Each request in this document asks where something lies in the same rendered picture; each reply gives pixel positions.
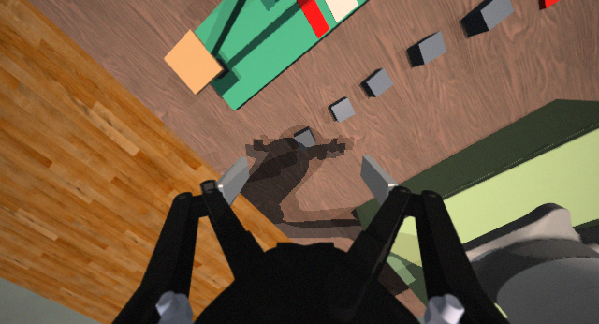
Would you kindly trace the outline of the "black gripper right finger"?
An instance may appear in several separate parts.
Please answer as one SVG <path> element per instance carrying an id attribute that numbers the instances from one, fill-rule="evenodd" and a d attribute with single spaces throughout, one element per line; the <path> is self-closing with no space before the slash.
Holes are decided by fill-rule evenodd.
<path id="1" fill-rule="evenodd" d="M 379 281 L 407 215 L 416 221 L 429 302 L 425 324 L 510 324 L 481 288 L 438 193 L 411 193 L 369 155 L 362 157 L 360 176 L 381 208 L 325 281 L 324 305 L 331 318 L 343 323 L 353 318 L 372 277 Z"/>

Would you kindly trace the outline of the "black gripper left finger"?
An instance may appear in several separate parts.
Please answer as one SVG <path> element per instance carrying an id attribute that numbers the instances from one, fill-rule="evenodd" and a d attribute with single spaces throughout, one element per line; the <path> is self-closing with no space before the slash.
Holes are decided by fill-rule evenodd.
<path id="1" fill-rule="evenodd" d="M 202 182 L 202 195 L 174 198 L 140 286 L 111 324 L 194 324 L 188 299 L 198 220 L 205 216 L 234 280 L 241 275 L 261 318 L 274 321 L 284 314 L 285 277 L 230 208 L 248 178 L 247 157 L 240 157 L 217 182 Z"/>

